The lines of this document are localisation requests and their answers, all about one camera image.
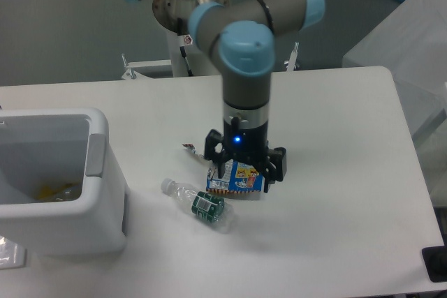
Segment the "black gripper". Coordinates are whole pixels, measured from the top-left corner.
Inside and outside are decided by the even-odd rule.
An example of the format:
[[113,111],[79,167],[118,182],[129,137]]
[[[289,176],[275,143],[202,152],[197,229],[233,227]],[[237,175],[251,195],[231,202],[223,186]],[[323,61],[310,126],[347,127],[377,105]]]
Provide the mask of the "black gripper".
[[212,129],[205,138],[204,158],[212,161],[218,177],[226,172],[231,159],[254,167],[264,177],[263,192],[272,184],[282,182],[286,175],[286,149],[268,148],[268,122],[250,129],[237,129],[223,122],[223,135]]

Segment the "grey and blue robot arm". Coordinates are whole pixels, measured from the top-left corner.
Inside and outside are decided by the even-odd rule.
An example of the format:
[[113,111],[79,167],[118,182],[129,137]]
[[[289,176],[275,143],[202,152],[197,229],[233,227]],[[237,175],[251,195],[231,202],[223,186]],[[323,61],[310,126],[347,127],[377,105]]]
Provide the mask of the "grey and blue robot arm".
[[192,6],[173,18],[174,31],[189,35],[222,76],[223,131],[208,133],[205,159],[219,175],[230,160],[250,165],[268,190],[287,171],[285,148],[268,146],[274,40],[319,22],[325,0],[248,0],[231,6],[187,1]]

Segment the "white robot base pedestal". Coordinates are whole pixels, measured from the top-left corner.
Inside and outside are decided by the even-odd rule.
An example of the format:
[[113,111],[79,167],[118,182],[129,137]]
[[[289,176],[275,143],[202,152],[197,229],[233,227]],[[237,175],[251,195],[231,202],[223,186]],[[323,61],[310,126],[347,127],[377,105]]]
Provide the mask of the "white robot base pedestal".
[[193,10],[208,2],[227,6],[229,0],[153,0],[152,2],[154,17],[166,33],[175,77],[209,74],[212,65],[194,45],[188,31],[188,19]]

